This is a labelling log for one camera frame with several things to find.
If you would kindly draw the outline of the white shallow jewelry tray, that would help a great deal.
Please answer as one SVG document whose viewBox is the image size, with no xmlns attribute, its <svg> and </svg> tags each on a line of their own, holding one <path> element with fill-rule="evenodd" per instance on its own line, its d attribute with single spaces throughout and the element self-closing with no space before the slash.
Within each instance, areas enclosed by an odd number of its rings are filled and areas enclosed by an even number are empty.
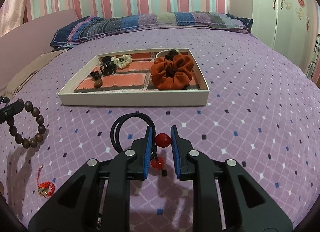
<svg viewBox="0 0 320 232">
<path fill-rule="evenodd" d="M 112 75 L 101 76 L 100 88 L 94 87 L 90 73 L 99 71 L 106 54 L 98 54 L 83 66 L 58 96 L 63 105 L 106 107 L 181 107 L 205 106 L 209 87 L 199 64 L 194 62 L 193 79 L 183 90 L 160 91 L 152 83 L 150 68 L 167 48 L 128 50 L 108 53 L 108 56 L 131 55 L 132 62 Z"/>
</svg>

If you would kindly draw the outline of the small black object on bed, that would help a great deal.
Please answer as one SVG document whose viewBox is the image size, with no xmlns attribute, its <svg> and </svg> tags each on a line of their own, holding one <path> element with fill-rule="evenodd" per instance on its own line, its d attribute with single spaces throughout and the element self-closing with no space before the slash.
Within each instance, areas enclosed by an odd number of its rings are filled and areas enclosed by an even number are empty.
<svg viewBox="0 0 320 232">
<path fill-rule="evenodd" d="M 0 107 L 6 107 L 8 105 L 8 103 L 10 103 L 10 99 L 6 96 L 4 97 L 0 97 Z"/>
</svg>

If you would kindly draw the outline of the pink bed headboard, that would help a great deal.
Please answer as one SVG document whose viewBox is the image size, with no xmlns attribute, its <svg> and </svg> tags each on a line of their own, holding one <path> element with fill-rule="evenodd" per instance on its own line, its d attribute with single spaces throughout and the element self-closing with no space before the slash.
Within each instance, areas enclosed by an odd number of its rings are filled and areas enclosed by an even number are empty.
<svg viewBox="0 0 320 232">
<path fill-rule="evenodd" d="M 33 60 L 50 52 L 56 31 L 77 19 L 74 9 L 63 10 L 31 20 L 2 36 L 1 90 Z"/>
</svg>

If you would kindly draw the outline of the beige folded cloth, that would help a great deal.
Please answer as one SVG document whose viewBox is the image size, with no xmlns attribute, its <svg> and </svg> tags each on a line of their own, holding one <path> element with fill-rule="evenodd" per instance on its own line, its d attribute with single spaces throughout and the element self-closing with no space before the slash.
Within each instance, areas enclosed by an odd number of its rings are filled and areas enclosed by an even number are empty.
<svg viewBox="0 0 320 232">
<path fill-rule="evenodd" d="M 46 54 L 42 54 L 19 71 L 1 91 L 1 97 L 12 99 L 29 82 L 33 76 L 47 66 L 54 58 L 66 52 L 68 49 L 62 49 Z"/>
</svg>

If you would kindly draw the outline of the purple diamond pattern bedspread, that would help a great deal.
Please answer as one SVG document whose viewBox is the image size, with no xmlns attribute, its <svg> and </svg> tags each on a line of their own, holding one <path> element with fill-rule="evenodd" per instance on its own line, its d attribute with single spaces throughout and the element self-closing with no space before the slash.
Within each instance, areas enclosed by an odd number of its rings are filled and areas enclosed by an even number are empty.
<svg viewBox="0 0 320 232">
<path fill-rule="evenodd" d="M 36 149 L 1 125 L 1 193 L 23 224 L 46 200 L 37 182 L 61 187 L 90 158 L 111 159 L 114 121 L 134 106 L 68 107 L 58 92 L 98 54 L 188 48 L 208 83 L 204 107 L 142 108 L 158 133 L 180 137 L 218 161 L 234 158 L 298 225 L 319 196 L 319 88 L 287 58 L 249 34 L 155 29 L 107 36 L 52 60 L 17 97 L 40 109 L 48 136 Z"/>
</svg>

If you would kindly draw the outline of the pink curtain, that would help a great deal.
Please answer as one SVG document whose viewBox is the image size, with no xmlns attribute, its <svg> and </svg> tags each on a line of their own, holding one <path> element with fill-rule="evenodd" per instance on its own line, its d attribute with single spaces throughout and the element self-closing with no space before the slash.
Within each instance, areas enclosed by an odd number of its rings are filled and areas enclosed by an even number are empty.
<svg viewBox="0 0 320 232">
<path fill-rule="evenodd" d="M 23 24 L 27 0 L 5 0 L 1 6 L 1 36 Z"/>
</svg>

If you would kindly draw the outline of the blue purple patchwork pillow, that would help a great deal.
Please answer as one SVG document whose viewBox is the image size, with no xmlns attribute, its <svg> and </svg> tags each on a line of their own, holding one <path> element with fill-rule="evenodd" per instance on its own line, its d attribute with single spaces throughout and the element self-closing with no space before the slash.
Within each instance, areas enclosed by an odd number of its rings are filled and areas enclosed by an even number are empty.
<svg viewBox="0 0 320 232">
<path fill-rule="evenodd" d="M 248 34 L 253 19 L 215 12 L 166 12 L 105 19 L 97 16 L 80 18 L 56 31 L 52 48 L 78 45 L 83 42 L 123 33 L 166 28 L 208 28 Z"/>
</svg>

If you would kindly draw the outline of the black hair claw clip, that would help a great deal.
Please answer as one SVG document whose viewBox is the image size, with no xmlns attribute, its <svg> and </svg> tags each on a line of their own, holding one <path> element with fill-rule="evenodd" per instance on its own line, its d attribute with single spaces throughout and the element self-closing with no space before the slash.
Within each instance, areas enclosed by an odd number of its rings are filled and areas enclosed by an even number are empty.
<svg viewBox="0 0 320 232">
<path fill-rule="evenodd" d="M 104 76 L 112 75 L 116 73 L 117 66 L 112 61 L 110 56 L 105 56 L 101 59 L 102 65 L 100 66 L 100 71 Z"/>
</svg>

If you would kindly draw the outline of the cream patterned scrunchie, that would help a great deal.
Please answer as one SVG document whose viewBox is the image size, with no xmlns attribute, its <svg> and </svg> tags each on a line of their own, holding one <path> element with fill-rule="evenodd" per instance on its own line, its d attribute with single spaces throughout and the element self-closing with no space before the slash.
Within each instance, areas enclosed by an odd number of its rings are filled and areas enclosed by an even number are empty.
<svg viewBox="0 0 320 232">
<path fill-rule="evenodd" d="M 116 65 L 117 69 L 125 69 L 132 62 L 131 54 L 124 54 L 121 57 L 113 56 L 111 61 Z"/>
</svg>

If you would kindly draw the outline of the rust orange fabric scrunchie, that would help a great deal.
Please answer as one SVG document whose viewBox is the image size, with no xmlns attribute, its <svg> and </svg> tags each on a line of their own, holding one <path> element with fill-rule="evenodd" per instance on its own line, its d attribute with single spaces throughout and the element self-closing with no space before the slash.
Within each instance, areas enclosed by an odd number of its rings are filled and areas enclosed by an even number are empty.
<svg viewBox="0 0 320 232">
<path fill-rule="evenodd" d="M 156 58 L 150 69 L 152 83 L 158 90 L 182 90 L 193 78 L 193 67 L 188 55 L 178 54 L 172 60 Z"/>
</svg>

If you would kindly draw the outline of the silver bangle with black tie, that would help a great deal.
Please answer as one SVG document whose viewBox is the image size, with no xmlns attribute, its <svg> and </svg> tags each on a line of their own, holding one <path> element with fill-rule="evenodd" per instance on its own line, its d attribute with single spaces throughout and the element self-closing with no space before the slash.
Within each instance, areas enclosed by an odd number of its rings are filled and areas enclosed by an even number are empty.
<svg viewBox="0 0 320 232">
<path fill-rule="evenodd" d="M 167 60 L 172 61 L 174 56 L 179 55 L 180 51 L 178 49 L 166 49 L 163 51 L 160 51 L 156 54 L 156 58 L 164 58 Z"/>
</svg>

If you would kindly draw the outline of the white wardrobe with decals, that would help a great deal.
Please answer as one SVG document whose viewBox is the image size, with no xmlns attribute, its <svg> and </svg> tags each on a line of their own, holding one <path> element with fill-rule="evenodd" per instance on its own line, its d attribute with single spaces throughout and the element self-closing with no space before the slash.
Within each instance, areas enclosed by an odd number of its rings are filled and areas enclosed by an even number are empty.
<svg viewBox="0 0 320 232">
<path fill-rule="evenodd" d="M 253 34 L 306 72 L 317 41 L 316 0 L 253 0 Z"/>
</svg>

